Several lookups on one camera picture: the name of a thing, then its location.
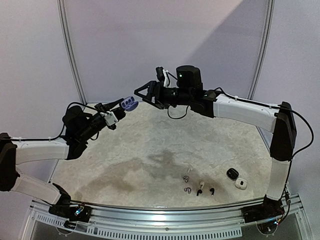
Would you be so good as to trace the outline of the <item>right aluminium frame post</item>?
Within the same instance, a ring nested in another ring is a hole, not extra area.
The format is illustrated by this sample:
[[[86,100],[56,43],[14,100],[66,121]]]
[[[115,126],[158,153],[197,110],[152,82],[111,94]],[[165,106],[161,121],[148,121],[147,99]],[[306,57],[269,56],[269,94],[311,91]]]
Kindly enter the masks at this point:
[[[252,83],[247,95],[247,98],[250,100],[254,98],[259,77],[263,68],[264,58],[266,55],[268,41],[269,41],[270,32],[271,32],[274,7],[275,7],[275,1],[268,0],[266,5],[265,19],[264,19],[263,31],[262,31],[261,41],[260,41],[259,52],[258,52],[258,58],[257,58],[256,66],[254,69]]]

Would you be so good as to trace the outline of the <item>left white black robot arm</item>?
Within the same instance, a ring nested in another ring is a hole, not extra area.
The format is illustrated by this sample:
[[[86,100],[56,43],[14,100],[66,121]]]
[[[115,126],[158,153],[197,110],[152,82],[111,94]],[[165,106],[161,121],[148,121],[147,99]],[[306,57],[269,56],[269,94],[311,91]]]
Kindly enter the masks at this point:
[[[88,141],[107,127],[126,116],[127,107],[135,100],[129,96],[114,102],[96,104],[95,114],[85,112],[80,102],[70,103],[62,118],[63,127],[56,137],[13,138],[6,132],[0,134],[0,190],[18,192],[49,204],[48,212],[70,222],[90,220],[92,208],[84,203],[74,204],[71,196],[60,185],[47,183],[23,174],[18,165],[44,160],[76,160],[88,147]]]

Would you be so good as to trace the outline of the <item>white earbud charging case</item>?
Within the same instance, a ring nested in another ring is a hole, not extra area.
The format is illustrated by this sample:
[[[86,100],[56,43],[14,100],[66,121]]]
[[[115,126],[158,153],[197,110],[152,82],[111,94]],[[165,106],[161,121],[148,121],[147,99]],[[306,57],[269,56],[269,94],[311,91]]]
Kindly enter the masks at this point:
[[[248,186],[248,181],[244,178],[237,178],[234,185],[237,189],[245,190]]]

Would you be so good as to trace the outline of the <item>purple earbud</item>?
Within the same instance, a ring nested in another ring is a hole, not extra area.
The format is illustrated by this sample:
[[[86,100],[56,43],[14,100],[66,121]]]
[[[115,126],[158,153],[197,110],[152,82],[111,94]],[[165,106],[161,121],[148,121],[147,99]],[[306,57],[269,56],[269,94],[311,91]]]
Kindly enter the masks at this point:
[[[187,176],[187,175],[183,176],[183,180],[184,180],[185,182],[188,182],[189,179],[190,179],[189,176]]]
[[[185,187],[184,189],[184,192],[190,194],[192,192],[192,189],[190,187]]]

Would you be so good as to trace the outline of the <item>purple earbud charging case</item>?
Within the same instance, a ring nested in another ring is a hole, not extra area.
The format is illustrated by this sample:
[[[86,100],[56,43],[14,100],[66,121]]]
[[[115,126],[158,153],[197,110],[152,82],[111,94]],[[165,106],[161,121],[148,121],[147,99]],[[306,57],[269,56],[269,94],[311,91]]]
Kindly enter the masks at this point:
[[[128,96],[124,98],[119,106],[127,112],[131,112],[135,110],[139,105],[139,102],[135,100],[133,96]]]

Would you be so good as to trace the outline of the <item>left aluminium frame post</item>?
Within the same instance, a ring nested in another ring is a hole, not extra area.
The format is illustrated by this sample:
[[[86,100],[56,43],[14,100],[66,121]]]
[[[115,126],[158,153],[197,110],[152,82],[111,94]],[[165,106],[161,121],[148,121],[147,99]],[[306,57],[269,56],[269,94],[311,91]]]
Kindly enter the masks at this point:
[[[68,18],[67,18],[67,8],[64,0],[57,0],[58,14],[61,24],[62,36],[65,44],[66,54],[69,61],[69,66],[71,74],[74,80],[74,84],[82,104],[87,104],[87,99],[85,96],[85,91],[83,84],[81,82],[80,73],[75,58],[75,51],[72,44],[71,34],[69,30]]]

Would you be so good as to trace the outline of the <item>black stem earbud right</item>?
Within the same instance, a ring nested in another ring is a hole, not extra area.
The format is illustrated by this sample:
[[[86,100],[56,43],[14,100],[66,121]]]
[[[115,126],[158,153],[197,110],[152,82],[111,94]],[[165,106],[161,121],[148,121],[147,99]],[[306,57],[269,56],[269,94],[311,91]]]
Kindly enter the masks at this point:
[[[211,195],[213,196],[215,193],[215,189],[214,188],[210,188],[209,191],[211,192]]]

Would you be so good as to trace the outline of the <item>black earbud charging case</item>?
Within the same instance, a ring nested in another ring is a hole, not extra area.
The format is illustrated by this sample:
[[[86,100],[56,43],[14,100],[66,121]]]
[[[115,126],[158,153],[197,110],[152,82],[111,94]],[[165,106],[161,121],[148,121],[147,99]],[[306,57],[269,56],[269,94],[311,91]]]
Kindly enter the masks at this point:
[[[229,168],[226,172],[226,175],[228,178],[235,181],[239,177],[239,172],[234,168]]]

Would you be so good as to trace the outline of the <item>aluminium frame post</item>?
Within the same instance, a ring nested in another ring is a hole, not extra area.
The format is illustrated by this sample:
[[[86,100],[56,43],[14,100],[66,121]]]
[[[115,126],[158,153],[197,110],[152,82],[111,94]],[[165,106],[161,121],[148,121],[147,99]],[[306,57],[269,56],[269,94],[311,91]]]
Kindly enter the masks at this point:
[[[274,7],[275,7],[275,1],[268,0],[266,5],[265,19],[264,19],[263,31],[262,31],[261,41],[260,41],[259,52],[258,52],[258,58],[257,58],[256,66],[254,69],[252,83],[247,95],[247,98],[250,100],[254,98],[259,77],[263,68],[264,58],[266,55],[268,41],[269,41],[270,32],[271,32]]]
[[[75,58],[75,51],[72,44],[71,34],[69,30],[68,18],[67,18],[67,8],[64,0],[57,0],[58,14],[61,24],[62,36],[65,44],[66,54],[69,61],[69,66],[71,74],[74,80],[74,84],[82,104],[87,104],[87,99],[85,96],[85,91],[83,84],[81,82],[80,73]]]

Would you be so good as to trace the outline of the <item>black stem earbud left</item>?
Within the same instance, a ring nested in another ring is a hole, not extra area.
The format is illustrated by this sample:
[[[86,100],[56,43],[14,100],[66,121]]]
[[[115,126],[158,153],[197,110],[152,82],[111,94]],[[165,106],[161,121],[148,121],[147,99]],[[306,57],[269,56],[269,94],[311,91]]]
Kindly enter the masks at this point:
[[[201,189],[199,189],[197,192],[196,192],[196,196],[198,197],[199,195],[201,195],[203,193],[203,191]]]

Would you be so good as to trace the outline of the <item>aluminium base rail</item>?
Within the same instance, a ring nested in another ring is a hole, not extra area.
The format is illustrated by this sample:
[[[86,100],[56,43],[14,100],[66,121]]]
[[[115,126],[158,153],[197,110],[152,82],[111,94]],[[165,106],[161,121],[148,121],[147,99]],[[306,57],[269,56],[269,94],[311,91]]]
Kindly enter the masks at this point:
[[[88,222],[67,222],[32,201],[25,240],[310,240],[300,197],[293,194],[284,221],[247,222],[242,209],[261,199],[192,208],[124,208],[93,205]]]

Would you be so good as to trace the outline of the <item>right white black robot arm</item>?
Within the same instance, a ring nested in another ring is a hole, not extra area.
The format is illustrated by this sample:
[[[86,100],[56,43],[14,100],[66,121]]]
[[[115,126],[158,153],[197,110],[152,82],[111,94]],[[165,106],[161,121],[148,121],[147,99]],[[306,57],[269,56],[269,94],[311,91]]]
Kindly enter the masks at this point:
[[[205,90],[201,71],[192,65],[176,68],[176,87],[170,87],[169,72],[157,67],[156,80],[134,90],[134,94],[160,110],[187,106],[202,116],[231,119],[262,128],[273,137],[269,147],[271,172],[267,192],[261,204],[244,207],[241,212],[246,223],[271,219],[279,225],[288,215],[282,197],[286,192],[297,129],[293,110],[288,102],[266,104],[225,93],[222,89]]]

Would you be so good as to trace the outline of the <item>black stem earbud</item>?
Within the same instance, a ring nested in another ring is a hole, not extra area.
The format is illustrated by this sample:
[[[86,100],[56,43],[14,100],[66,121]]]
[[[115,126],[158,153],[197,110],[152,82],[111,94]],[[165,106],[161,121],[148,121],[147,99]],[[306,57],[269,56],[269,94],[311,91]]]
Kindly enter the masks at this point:
[[[203,193],[203,191],[201,189],[199,189],[197,192],[196,192],[196,196],[198,197],[199,195],[201,195]]]
[[[209,191],[211,192],[211,195],[213,196],[215,193],[215,189],[214,188],[210,188]]]

